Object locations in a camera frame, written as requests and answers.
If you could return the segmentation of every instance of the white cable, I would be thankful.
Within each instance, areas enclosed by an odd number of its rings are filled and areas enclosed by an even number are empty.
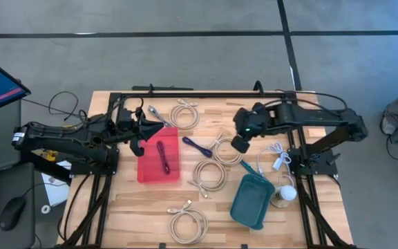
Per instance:
[[[179,105],[173,107],[170,110],[169,118],[170,118],[171,124],[179,129],[191,129],[191,128],[195,127],[196,125],[198,125],[199,113],[198,113],[198,110],[196,110],[196,108],[194,108],[198,105],[198,103],[187,103],[181,99],[179,99],[178,102],[179,102]],[[189,124],[186,124],[186,125],[181,125],[178,123],[178,115],[183,109],[188,109],[193,114],[193,120]]]
[[[208,220],[205,216],[205,214],[199,210],[195,210],[193,208],[190,208],[191,201],[188,200],[181,209],[177,208],[170,208],[167,210],[168,213],[174,214],[173,217],[171,217],[170,223],[169,223],[169,232],[170,235],[173,237],[173,239],[181,244],[195,244],[200,241],[202,241],[208,231]],[[195,237],[192,239],[181,239],[179,237],[178,230],[176,228],[179,218],[182,215],[189,215],[191,218],[193,218],[194,223],[198,226],[198,232],[196,233]]]
[[[291,158],[290,158],[290,155],[288,155],[288,153],[283,151],[283,147],[282,147],[282,144],[280,142],[275,142],[273,145],[270,145],[270,146],[262,149],[259,152],[259,154],[257,154],[256,164],[257,164],[257,171],[259,172],[259,174],[261,174],[262,176],[265,176],[265,174],[263,173],[262,168],[259,167],[260,155],[264,151],[270,151],[270,152],[272,152],[274,154],[279,154],[279,157],[274,161],[274,164],[272,166],[274,170],[279,170],[283,163],[285,163],[285,165],[287,165],[288,175],[279,176],[279,185],[282,185],[282,183],[281,183],[282,177],[286,177],[286,178],[288,178],[291,181],[291,185],[294,187],[294,181],[291,178],[291,171],[290,171]]]
[[[204,167],[207,165],[214,165],[220,171],[219,181],[214,185],[207,185],[207,184],[203,183],[202,180],[200,179],[200,173],[204,169]],[[187,182],[190,183],[191,185],[198,187],[202,196],[204,198],[208,198],[208,193],[206,190],[218,191],[224,187],[225,183],[227,182],[227,171],[225,170],[224,166],[221,165],[219,162],[216,162],[215,160],[211,160],[211,159],[206,159],[206,160],[203,160],[202,162],[198,163],[196,165],[196,167],[194,167],[193,180],[187,181]]]
[[[222,138],[223,133],[219,133],[218,137],[208,146],[213,151],[213,157],[216,159],[219,163],[222,163],[224,165],[235,165],[241,162],[243,159],[243,155],[239,152],[236,151],[236,156],[232,159],[225,160],[222,158],[222,156],[219,156],[219,147],[221,144],[224,142],[230,142],[231,143],[231,138]]]

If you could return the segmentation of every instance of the wooden table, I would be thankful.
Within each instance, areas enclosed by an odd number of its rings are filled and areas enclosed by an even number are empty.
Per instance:
[[[96,91],[93,93],[89,116],[105,113],[108,106],[110,91]],[[299,98],[316,102],[315,95],[302,94]],[[209,144],[220,131],[235,135],[232,118],[235,112],[245,107],[250,109],[253,103],[266,102],[271,99],[226,99],[226,98],[185,98],[186,102],[197,102],[200,122],[195,129],[179,130],[180,166],[181,176],[177,183],[141,184],[137,182],[138,159],[133,155],[128,145],[120,144],[120,163],[117,174],[113,177],[109,197],[106,223],[104,227],[103,248],[157,248],[159,243],[166,243],[167,247],[188,247],[177,244],[168,233],[168,223],[172,214],[167,213],[168,208],[181,208],[187,200],[192,200],[192,207],[205,213],[209,220],[207,236],[195,248],[240,248],[241,244],[248,244],[250,248],[306,248],[305,235],[301,219],[299,200],[296,198],[290,206],[279,209],[269,206],[262,230],[250,230],[248,227],[235,222],[229,214],[231,203],[241,178],[247,174],[240,165],[226,166],[228,181],[223,189],[209,192],[210,199],[204,199],[194,187],[187,183],[191,179],[194,166],[205,157],[191,146],[184,144],[181,139],[188,136],[199,144]],[[136,108],[140,104],[138,99],[127,100],[125,106]],[[176,98],[146,98],[144,110],[152,105],[168,119],[169,110],[177,105]],[[301,104],[305,108],[313,108],[308,104]],[[155,120],[150,114],[148,119]],[[188,122],[191,114],[180,115],[179,122]],[[319,127],[304,128],[308,143],[317,141],[325,135],[325,129]],[[286,135],[255,138],[250,144],[249,151],[244,155],[253,168],[256,166],[258,152],[274,142],[279,141],[287,149]],[[231,145],[222,145],[222,154],[234,155],[235,150]],[[265,152],[261,158],[261,167],[266,172],[266,177],[278,185],[278,177],[285,174],[286,167],[281,167],[281,172],[272,171],[272,162],[277,155]],[[213,181],[219,177],[217,169],[206,167],[202,172],[202,179]],[[316,190],[319,197],[321,211],[332,228],[347,243],[352,243],[340,189],[337,184],[327,176],[315,176]],[[68,199],[71,200],[76,188],[81,183],[83,176],[73,179]],[[69,231],[73,231],[87,212],[88,199],[91,193],[93,177],[91,176],[78,194],[75,206],[70,214]],[[97,216],[93,219],[91,240],[95,240]],[[315,222],[310,215],[314,242],[318,243]],[[191,218],[182,217],[178,226],[180,234],[191,236],[196,232],[195,224]]]

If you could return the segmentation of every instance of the red tray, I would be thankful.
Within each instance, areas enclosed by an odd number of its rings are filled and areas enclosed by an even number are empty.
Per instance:
[[[156,143],[164,144],[165,158],[170,167],[170,174],[165,174],[162,159]],[[138,182],[170,183],[180,177],[178,128],[164,127],[147,142],[141,141],[144,155],[138,158]]]

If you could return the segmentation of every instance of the computer mouse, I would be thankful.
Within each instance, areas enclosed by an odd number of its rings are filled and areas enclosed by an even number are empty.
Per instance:
[[[26,200],[23,196],[15,197],[7,202],[0,215],[1,230],[10,231],[17,225],[25,205]]]

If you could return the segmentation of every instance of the teal tray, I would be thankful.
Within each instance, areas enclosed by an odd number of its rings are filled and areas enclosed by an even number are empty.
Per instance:
[[[273,193],[274,186],[268,180],[253,174],[243,176],[231,206],[231,217],[252,229],[262,229]]]

